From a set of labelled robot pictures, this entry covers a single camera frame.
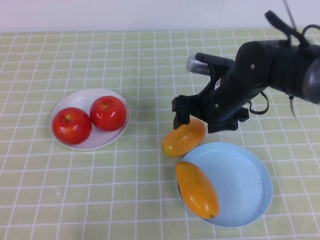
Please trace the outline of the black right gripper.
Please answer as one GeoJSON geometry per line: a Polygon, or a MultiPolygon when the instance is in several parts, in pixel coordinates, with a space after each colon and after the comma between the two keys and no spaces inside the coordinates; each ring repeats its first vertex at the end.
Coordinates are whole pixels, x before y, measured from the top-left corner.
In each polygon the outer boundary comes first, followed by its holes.
{"type": "Polygon", "coordinates": [[[236,131],[238,121],[249,119],[249,110],[243,107],[246,100],[241,97],[233,66],[221,76],[215,72],[214,78],[198,94],[179,95],[171,103],[175,112],[174,130],[188,125],[190,116],[208,123],[209,134],[236,131]]]}

